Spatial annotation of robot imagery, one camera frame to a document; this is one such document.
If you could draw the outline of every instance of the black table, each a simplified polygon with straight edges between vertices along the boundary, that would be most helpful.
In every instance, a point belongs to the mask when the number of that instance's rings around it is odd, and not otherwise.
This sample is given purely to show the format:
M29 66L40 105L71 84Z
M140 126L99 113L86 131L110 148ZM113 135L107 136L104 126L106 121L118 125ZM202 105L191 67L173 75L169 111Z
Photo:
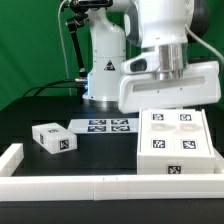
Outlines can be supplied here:
M222 105L203 108L221 151ZM24 144L25 158L14 176L136 174L136 133L78 135L78 150L51 155L31 132L31 126L51 122L67 128L77 118L135 117L80 105L76 97L20 98L0 112L0 152ZM224 223L223 209L223 199L1 202L0 223Z

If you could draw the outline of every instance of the white cube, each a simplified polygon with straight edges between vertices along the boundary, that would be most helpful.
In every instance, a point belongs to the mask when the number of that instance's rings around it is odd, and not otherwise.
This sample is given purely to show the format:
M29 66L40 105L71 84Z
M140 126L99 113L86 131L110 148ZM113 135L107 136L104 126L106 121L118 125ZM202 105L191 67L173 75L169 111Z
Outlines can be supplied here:
M57 123L32 127L33 139L51 154L77 149L77 137Z
M214 168L204 111L140 111L138 174L209 174Z

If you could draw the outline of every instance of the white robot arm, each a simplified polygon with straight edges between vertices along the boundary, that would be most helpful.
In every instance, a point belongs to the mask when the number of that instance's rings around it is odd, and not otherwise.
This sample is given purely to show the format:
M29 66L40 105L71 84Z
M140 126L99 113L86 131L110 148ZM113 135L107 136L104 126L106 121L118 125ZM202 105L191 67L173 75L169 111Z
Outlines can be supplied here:
M195 4L194 0L136 0L127 9L126 36L142 53L122 64L119 109L123 113L220 99L218 63L187 62L185 28L192 23Z
M103 107L118 102L121 112L131 113L141 108L175 108L220 99L218 63L188 64L187 58L185 28L195 24L197 9L206 11L204 0L69 2L73 11L86 11L92 36L93 68L84 102ZM105 8L126 10L126 37L141 47L139 56L125 61L125 33L107 20ZM203 34L206 16L202 21L199 27Z

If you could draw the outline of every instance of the white plastic edge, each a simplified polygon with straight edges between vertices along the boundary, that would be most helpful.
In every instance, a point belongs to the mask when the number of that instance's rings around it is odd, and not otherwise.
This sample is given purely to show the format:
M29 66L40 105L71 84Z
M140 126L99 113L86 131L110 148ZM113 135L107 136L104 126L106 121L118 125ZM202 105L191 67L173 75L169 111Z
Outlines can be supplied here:
M216 174L0 177L0 201L224 198L224 159Z
M0 157L0 177L10 177L23 158L23 145L12 144Z

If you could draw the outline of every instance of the black cable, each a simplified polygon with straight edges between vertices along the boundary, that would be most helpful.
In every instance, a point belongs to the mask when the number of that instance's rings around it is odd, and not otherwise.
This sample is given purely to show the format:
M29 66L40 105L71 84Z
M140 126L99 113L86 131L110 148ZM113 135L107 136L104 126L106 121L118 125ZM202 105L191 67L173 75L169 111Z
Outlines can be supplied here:
M59 85L59 84L64 84L64 83L69 83L69 82L75 83L75 80L74 79L65 79L65 80L60 80L60 81L56 81L56 82L51 82L51 83L39 88L39 90L34 94L34 96L38 96L47 86L54 86L54 85Z
M78 40L78 37L77 37L77 33L72 32L71 37L72 37L72 40L73 40L73 46L75 48L75 53L76 53L79 69L84 69L84 63L83 63L83 59L82 59L82 53L81 53L81 50L80 50L80 45L79 45L79 40Z
M27 90L22 97L25 97L29 92L35 90L35 89L42 89L45 90L45 89L69 89L69 88L83 88L84 86L83 85L76 85L76 86L39 86L39 87L34 87L34 88L31 88L29 90Z

